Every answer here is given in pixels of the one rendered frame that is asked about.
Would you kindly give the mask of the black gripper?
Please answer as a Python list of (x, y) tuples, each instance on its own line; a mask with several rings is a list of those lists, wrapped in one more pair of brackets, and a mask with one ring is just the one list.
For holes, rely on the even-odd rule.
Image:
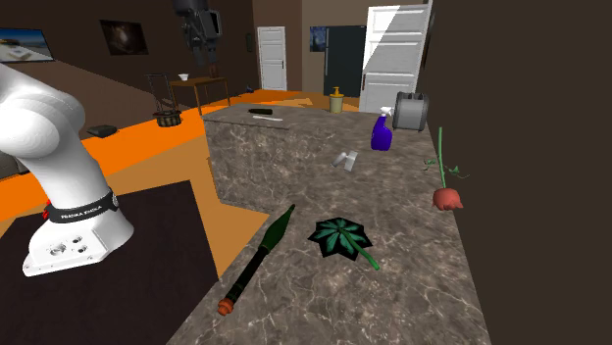
[(198, 66), (205, 65), (201, 48), (205, 46), (211, 65), (218, 62), (217, 40), (222, 36), (220, 13), (211, 10), (208, 0), (172, 0), (175, 13), (183, 18), (183, 35)]

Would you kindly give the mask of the white closed door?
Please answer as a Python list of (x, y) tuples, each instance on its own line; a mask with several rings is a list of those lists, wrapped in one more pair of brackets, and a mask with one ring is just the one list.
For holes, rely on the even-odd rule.
[(265, 90), (287, 90), (285, 29), (259, 26), (258, 46), (261, 85)]

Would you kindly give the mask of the black flat floor object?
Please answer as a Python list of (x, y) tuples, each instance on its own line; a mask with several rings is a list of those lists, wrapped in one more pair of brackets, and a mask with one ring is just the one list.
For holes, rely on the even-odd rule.
[(89, 134), (98, 138), (108, 137), (110, 135), (115, 134), (117, 131), (118, 129), (115, 126), (109, 124), (100, 124), (92, 126), (87, 130)]

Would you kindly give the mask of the dark refrigerator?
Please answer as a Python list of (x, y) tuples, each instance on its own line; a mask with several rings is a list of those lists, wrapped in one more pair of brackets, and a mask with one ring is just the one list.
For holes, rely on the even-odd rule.
[(359, 97), (366, 27), (336, 25), (327, 27), (327, 48), (324, 67), (324, 93), (338, 91), (345, 97)]

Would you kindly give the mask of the small silver metal object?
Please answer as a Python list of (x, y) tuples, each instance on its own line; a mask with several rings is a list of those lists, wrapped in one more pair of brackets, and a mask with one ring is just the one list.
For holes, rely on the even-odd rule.
[(344, 163), (344, 169), (347, 172), (351, 172), (353, 166), (355, 164), (358, 153), (356, 151), (350, 151), (349, 153), (341, 152), (336, 158), (331, 162), (331, 165), (335, 168), (340, 163)]

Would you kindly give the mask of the white open door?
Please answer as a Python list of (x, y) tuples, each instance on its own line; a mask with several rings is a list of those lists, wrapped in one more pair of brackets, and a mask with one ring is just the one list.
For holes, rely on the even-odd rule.
[(396, 94), (414, 92), (432, 14), (432, 2), (368, 9), (359, 111), (377, 113)]

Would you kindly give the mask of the blue spray bottle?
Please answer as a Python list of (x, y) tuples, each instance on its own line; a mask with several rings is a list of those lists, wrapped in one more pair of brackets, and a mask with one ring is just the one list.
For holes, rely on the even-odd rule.
[(388, 151), (392, 141), (392, 132), (385, 126), (386, 120), (392, 116), (392, 107), (381, 107), (381, 114), (373, 126), (371, 148), (376, 151)]

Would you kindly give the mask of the dark green rocket, orange tip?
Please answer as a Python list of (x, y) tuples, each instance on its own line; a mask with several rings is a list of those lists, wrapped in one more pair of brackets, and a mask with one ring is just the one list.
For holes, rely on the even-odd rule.
[(256, 253), (250, 259), (244, 270), (241, 272), (235, 283), (231, 286), (225, 298), (218, 303), (218, 313), (226, 316), (233, 311), (234, 305), (240, 295), (252, 279), (254, 273), (261, 266), (264, 259), (279, 244), (288, 226), (295, 205), (292, 204), (278, 219), (276, 219), (266, 230)]

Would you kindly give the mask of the grey cylindrical appliance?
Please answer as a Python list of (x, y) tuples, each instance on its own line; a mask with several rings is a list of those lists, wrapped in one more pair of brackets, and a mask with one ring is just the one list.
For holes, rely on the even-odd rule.
[(427, 121), (429, 97), (419, 92), (398, 92), (392, 116), (394, 129), (423, 131)]

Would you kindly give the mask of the green leaf with stem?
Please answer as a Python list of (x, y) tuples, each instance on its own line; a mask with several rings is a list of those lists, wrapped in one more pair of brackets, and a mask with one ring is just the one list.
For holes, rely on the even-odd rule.
[(351, 261), (363, 256), (378, 271), (380, 265), (366, 251), (373, 242), (365, 233), (365, 227), (345, 218), (334, 218), (316, 222), (315, 231), (308, 237), (319, 245), (323, 258), (340, 255)]

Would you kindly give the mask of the dark robot stand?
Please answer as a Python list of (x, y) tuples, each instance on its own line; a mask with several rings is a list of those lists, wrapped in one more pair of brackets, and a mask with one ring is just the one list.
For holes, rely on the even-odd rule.
[(26, 277), (42, 217), (0, 237), (0, 345), (166, 345), (217, 282), (192, 186), (181, 181), (119, 198), (134, 234), (102, 262)]

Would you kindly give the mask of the red rose, green stem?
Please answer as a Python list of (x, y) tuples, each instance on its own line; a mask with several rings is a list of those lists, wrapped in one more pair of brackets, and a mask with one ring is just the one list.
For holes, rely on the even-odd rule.
[(450, 173), (452, 176), (458, 178), (467, 178), (468, 176), (462, 175), (458, 166), (450, 168), (443, 162), (442, 135), (443, 128), (440, 126), (437, 132), (436, 157), (434, 159), (424, 160), (425, 171), (427, 171), (432, 165), (437, 164), (440, 174), (441, 187), (433, 193), (432, 206), (438, 208), (440, 211), (463, 209), (464, 206), (459, 192), (456, 189), (449, 188), (446, 184), (446, 174)]

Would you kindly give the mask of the dark wall picture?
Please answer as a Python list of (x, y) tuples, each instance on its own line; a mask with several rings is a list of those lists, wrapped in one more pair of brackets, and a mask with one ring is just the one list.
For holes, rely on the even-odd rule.
[(101, 20), (100, 24), (111, 56), (148, 54), (140, 23)]

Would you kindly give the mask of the blue wall picture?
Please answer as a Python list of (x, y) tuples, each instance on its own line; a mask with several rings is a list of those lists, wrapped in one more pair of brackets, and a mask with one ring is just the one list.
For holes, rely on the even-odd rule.
[(327, 28), (325, 26), (311, 26), (309, 28), (309, 48), (311, 52), (324, 52), (327, 47)]

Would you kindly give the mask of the wall television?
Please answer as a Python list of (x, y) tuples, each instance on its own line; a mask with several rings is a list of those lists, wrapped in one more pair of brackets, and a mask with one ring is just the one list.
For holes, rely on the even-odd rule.
[(0, 63), (52, 62), (40, 29), (0, 27)]

